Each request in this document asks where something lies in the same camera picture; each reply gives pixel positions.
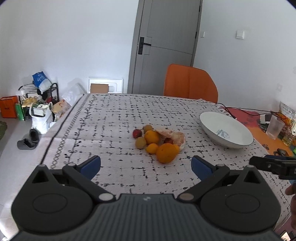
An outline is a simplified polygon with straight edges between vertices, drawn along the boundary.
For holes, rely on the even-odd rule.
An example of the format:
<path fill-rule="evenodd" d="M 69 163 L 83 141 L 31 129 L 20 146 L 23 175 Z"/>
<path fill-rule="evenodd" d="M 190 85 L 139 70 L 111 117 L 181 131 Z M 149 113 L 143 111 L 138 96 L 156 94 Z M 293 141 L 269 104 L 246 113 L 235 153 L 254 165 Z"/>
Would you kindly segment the person's right hand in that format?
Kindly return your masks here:
<path fill-rule="evenodd" d="M 291 227 L 295 230 L 296 228 L 296 198 L 295 198 L 295 183 L 290 185 L 286 190 L 285 194 L 288 196 L 292 196 L 291 203 L 290 203 L 290 223 Z"/>

